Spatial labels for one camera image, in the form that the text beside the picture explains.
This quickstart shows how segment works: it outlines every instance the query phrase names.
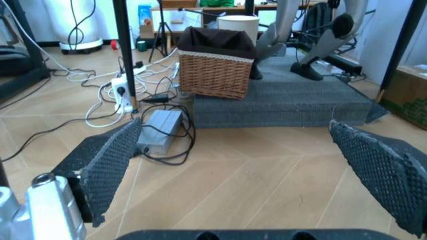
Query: gray foam platform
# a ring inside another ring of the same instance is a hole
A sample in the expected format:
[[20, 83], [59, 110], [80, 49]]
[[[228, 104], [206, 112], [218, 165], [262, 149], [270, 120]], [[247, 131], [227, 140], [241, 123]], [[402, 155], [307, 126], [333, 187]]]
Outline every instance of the gray foam platform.
[[290, 72], [294, 57], [270, 57], [243, 100], [196, 96], [197, 128], [324, 127], [334, 118], [362, 125], [371, 102], [336, 77], [313, 81]]

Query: black metal pole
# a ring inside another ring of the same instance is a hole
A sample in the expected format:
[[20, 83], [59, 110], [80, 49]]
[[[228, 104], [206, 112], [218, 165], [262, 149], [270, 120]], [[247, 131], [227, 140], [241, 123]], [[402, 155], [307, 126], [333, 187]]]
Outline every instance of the black metal pole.
[[158, 6], [160, 8], [160, 26], [161, 26], [161, 53], [163, 54], [163, 56], [167, 56], [168, 55], [168, 46], [166, 44], [166, 32], [165, 32], [165, 19], [163, 16], [163, 3], [162, 0], [157, 0], [158, 1]]
[[127, 86], [134, 111], [138, 110], [137, 98], [135, 96], [135, 78], [131, 51], [131, 36], [129, 34], [128, 10], [126, 0], [113, 0], [115, 22], [117, 25], [118, 42], [120, 43], [121, 55], [123, 57], [124, 69], [126, 71]]
[[254, 0], [244, 1], [244, 14], [247, 16], [253, 16], [255, 10]]
[[3, 167], [3, 162], [1, 159], [0, 159], [0, 187], [10, 188], [8, 177], [6, 176], [5, 168]]
[[381, 89], [378, 98], [381, 98], [383, 90], [385, 90], [392, 80], [392, 76], [405, 53], [406, 48], [412, 38], [412, 35], [417, 29], [418, 23], [420, 22], [421, 16], [423, 15], [424, 9], [426, 8], [426, 0], [413, 0], [406, 15], [405, 22], [403, 23], [402, 29], [400, 30], [399, 38], [397, 39], [396, 45], [391, 55], [390, 62], [388, 63], [387, 70], [385, 71], [384, 78], [382, 79]]

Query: textured rubber pad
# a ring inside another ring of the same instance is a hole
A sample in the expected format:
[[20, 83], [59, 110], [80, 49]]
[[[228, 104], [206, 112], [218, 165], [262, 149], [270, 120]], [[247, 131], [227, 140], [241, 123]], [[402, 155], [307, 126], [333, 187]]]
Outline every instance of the textured rubber pad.
[[375, 199], [402, 229], [420, 237], [426, 230], [427, 155], [405, 141], [335, 120], [329, 132]]
[[142, 123], [140, 118], [106, 133], [85, 138], [52, 173], [68, 179], [82, 218], [98, 227], [105, 221], [129, 159], [132, 157]]

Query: small box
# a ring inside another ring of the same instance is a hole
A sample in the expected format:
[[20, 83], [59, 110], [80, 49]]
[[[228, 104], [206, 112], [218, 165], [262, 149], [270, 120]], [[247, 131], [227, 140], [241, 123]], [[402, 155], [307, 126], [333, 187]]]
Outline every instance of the small box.
[[381, 105], [427, 130], [427, 65], [398, 66]]

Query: power adapter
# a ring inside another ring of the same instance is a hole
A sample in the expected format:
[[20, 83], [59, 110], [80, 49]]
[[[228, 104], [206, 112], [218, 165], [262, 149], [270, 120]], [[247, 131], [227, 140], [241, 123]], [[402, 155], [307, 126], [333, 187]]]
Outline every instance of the power adapter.
[[169, 96], [167, 93], [156, 94], [142, 100], [144, 103], [148, 104], [164, 104], [169, 102]]

